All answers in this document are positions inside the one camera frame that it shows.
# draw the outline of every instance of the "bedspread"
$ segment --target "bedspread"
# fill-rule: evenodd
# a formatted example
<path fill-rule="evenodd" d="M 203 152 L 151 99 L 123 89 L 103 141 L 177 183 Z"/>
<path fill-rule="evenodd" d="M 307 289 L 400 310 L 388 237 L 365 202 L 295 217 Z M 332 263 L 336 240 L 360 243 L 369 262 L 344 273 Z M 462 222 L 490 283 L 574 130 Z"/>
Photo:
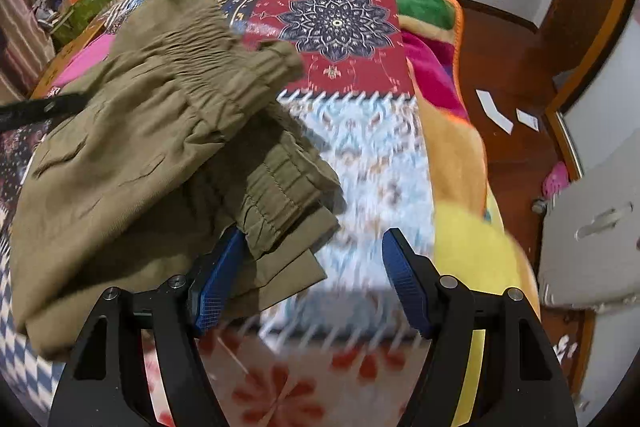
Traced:
<path fill-rule="evenodd" d="M 115 33 L 143 0 L 102 15 Z M 396 425 L 428 343 L 411 330 L 382 263 L 382 233 L 399 227 L 433 253 L 433 199 L 394 0 L 220 0 L 248 46 L 293 42 L 305 76 L 278 97 L 340 176 L 340 229 L 316 256 L 327 279 L 240 323 L 199 350 L 232 426 Z M 18 188 L 47 125 L 2 135 L 0 371 L 50 409 L 62 364 L 36 357 L 15 333 L 7 241 Z M 158 419 L 172 425 L 152 338 L 145 365 Z"/>

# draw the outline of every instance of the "white card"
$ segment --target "white card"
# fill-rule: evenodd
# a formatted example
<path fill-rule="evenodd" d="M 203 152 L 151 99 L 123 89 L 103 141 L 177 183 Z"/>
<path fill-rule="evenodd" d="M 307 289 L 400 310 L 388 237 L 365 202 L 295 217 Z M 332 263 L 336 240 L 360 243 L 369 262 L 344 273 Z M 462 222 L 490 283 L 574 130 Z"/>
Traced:
<path fill-rule="evenodd" d="M 498 108 L 495 107 L 494 99 L 491 98 L 491 94 L 488 91 L 483 91 L 482 89 L 476 89 L 476 93 L 478 94 L 484 113 L 497 126 L 505 131 L 505 133 L 511 134 L 511 131 L 513 130 L 513 122 L 498 111 Z"/>
<path fill-rule="evenodd" d="M 540 132 L 540 129 L 538 128 L 538 118 L 519 109 L 516 109 L 516 116 L 520 123 L 523 123 L 527 127 L 531 127 L 534 131 Z"/>

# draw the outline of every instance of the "pink blanket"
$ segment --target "pink blanket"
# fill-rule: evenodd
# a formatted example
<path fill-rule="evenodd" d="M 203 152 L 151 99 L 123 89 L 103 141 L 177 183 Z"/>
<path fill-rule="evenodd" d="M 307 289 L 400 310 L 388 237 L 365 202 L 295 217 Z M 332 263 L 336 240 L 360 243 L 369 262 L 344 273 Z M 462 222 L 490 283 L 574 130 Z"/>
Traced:
<path fill-rule="evenodd" d="M 446 109 L 460 118 L 468 119 L 465 107 L 458 98 L 456 86 L 451 76 L 443 67 L 441 60 L 450 59 L 449 51 L 446 46 L 452 48 L 449 44 L 436 46 L 432 50 L 430 44 L 442 44 L 437 41 L 427 42 L 411 32 L 402 31 L 402 43 L 404 44 L 404 52 L 406 57 L 411 61 L 415 71 L 415 82 L 420 87 L 420 92 L 435 107 Z"/>
<path fill-rule="evenodd" d="M 64 87 L 66 84 L 82 76 L 91 66 L 103 61 L 109 54 L 109 48 L 115 35 L 100 35 L 95 41 L 76 55 L 60 76 L 53 82 L 53 87 Z"/>

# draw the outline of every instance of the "screw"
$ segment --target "screw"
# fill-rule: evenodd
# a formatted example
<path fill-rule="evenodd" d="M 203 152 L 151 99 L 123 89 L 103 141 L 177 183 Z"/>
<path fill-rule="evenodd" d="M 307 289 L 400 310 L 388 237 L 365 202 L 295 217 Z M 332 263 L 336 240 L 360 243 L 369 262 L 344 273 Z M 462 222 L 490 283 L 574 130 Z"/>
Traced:
<path fill-rule="evenodd" d="M 182 288 L 186 282 L 187 277 L 184 275 L 174 275 L 169 279 L 169 286 L 174 290 L 177 290 L 178 288 Z"/>
<path fill-rule="evenodd" d="M 524 293 L 518 288 L 509 288 L 507 295 L 512 301 L 522 301 L 522 299 L 524 299 Z"/>
<path fill-rule="evenodd" d="M 106 301 L 110 301 L 116 298 L 120 294 L 120 289 L 116 288 L 116 286 L 112 286 L 111 288 L 107 288 L 104 292 L 102 292 L 102 298 Z"/>
<path fill-rule="evenodd" d="M 452 289 L 458 286 L 458 280 L 450 275 L 443 275 L 440 277 L 440 284 L 445 288 Z"/>

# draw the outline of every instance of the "pink object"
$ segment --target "pink object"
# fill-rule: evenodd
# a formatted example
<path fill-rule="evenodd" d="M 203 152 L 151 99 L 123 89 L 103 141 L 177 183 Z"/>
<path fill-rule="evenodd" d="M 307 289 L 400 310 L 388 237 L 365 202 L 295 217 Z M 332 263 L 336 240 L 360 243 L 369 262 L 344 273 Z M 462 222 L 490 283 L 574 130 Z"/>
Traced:
<path fill-rule="evenodd" d="M 560 190 L 568 186 L 569 171 L 566 169 L 564 162 L 558 162 L 542 182 L 542 195 L 545 200 L 550 200 L 551 196 L 558 194 Z"/>
<path fill-rule="evenodd" d="M 82 49 L 78 55 L 76 55 L 65 70 L 53 82 L 53 87 L 66 86 L 72 80 L 75 80 L 79 76 L 82 76 L 86 70 L 91 66 L 95 66 L 99 62 L 103 61 L 109 54 L 109 48 L 115 35 L 100 35 L 95 41 Z"/>
<path fill-rule="evenodd" d="M 456 53 L 456 49 L 453 44 L 437 41 L 436 39 L 428 39 L 426 37 L 421 37 L 415 34 L 414 37 L 418 37 L 422 42 L 424 42 L 433 52 L 433 54 L 436 55 L 438 62 L 441 63 L 445 68 L 447 66 L 451 67 L 451 65 L 453 64 L 453 56 Z"/>
<path fill-rule="evenodd" d="M 468 120 L 453 79 L 444 70 L 438 57 L 426 42 L 411 32 L 402 31 L 402 43 L 406 57 L 414 66 L 415 82 L 423 97 L 435 107 L 447 109 L 456 116 Z"/>

